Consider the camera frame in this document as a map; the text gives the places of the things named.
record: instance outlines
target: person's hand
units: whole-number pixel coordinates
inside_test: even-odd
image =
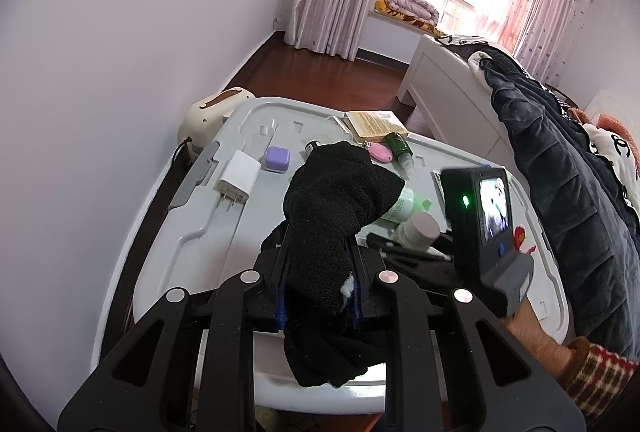
[[[571,364],[574,351],[560,346],[544,332],[528,298],[525,297],[520,309],[505,320],[504,325],[556,380]]]

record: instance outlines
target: green bottle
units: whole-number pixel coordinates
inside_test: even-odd
[[[397,132],[390,132],[385,136],[385,143],[388,145],[394,158],[398,161],[402,170],[410,176],[415,171],[414,153],[409,145]]]

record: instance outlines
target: plastic storage box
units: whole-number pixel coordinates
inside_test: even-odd
[[[259,98],[242,104],[194,163],[176,193],[170,211],[146,258],[133,297],[138,320],[172,287],[190,293],[217,288],[228,277],[251,268],[260,244],[284,218],[282,200],[290,178],[306,158],[305,145],[314,139],[332,142],[345,133],[328,116],[343,112],[283,98]],[[446,228],[442,199],[433,171],[452,166],[492,165],[489,161],[433,139],[410,134],[414,151],[414,192],[433,202],[429,213]],[[290,150],[286,173],[260,170],[246,204],[222,200],[214,186],[236,150],[260,158],[269,145]],[[397,163],[381,165],[401,175]],[[545,331],[556,341],[566,336],[569,312],[558,268],[538,218],[523,187],[510,176],[513,225],[527,238],[523,249],[535,245],[534,277],[529,299]],[[395,225],[377,221],[362,229],[361,244],[370,231],[390,236]],[[385,367],[377,365],[341,388],[323,385],[301,388],[284,355],[282,335],[254,336],[255,403],[271,408],[314,414],[368,414],[384,411]],[[198,386],[200,371],[196,373]]]

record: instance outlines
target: purple case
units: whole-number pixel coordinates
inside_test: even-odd
[[[283,173],[289,170],[291,152],[288,148],[270,146],[264,154],[263,167],[269,172]]]

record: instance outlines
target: pink key fob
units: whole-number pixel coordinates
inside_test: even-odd
[[[367,151],[373,159],[380,161],[380,163],[391,163],[394,158],[391,151],[380,143],[368,142]]]

